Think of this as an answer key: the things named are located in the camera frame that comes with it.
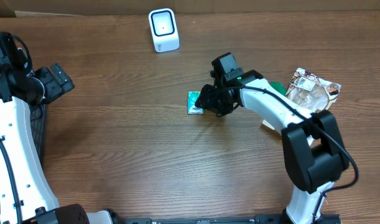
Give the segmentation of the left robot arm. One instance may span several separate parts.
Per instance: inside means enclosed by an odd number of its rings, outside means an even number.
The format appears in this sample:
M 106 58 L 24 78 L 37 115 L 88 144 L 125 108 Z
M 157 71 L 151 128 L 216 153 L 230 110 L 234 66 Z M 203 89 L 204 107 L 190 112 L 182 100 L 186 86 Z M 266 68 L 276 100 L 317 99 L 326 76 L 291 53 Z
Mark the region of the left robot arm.
M 119 223 L 112 210 L 86 212 L 60 206 L 44 176 L 31 128 L 31 112 L 74 89 L 55 63 L 33 69 L 22 40 L 0 32 L 0 221 L 1 223 Z

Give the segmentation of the green lid jar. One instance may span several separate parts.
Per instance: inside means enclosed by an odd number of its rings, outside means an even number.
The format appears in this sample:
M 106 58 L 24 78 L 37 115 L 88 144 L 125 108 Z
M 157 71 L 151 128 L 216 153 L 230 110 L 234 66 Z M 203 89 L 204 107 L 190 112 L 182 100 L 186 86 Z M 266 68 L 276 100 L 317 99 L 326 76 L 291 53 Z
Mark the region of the green lid jar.
M 270 86 L 273 87 L 276 91 L 278 91 L 281 95 L 286 94 L 285 86 L 279 82 L 270 82 Z

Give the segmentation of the clear bag beige contents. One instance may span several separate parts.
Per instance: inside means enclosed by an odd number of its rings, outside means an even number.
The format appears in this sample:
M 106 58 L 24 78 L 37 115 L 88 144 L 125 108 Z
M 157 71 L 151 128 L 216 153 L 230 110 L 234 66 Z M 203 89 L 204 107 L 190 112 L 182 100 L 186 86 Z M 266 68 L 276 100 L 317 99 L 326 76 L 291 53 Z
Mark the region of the clear bag beige contents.
M 336 101 L 341 85 L 324 80 L 303 69 L 296 69 L 285 96 L 315 113 L 327 110 Z

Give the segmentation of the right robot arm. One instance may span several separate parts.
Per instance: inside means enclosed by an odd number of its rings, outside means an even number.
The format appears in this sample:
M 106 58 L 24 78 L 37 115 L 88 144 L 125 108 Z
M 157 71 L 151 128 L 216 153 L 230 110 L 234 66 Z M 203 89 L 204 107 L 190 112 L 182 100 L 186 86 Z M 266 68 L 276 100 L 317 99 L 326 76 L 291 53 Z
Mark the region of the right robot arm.
M 257 71 L 244 72 L 231 53 L 211 63 L 212 85 L 203 86 L 196 107 L 218 117 L 241 106 L 261 116 L 280 133 L 286 172 L 294 184 L 288 206 L 280 215 L 256 215 L 255 223 L 340 223 L 339 215 L 321 211 L 327 193 L 354 165 L 334 115 L 311 112 L 275 90 Z

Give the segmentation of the teal white tissue pack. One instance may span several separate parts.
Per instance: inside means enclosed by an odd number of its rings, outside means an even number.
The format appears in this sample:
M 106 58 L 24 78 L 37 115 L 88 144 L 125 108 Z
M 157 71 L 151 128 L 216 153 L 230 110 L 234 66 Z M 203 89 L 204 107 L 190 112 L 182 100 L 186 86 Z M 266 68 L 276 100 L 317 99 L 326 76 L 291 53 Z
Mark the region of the teal white tissue pack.
M 203 114 L 204 110 L 195 106 L 195 102 L 200 96 L 199 91 L 190 91 L 188 92 L 187 100 L 187 112 L 188 114 Z

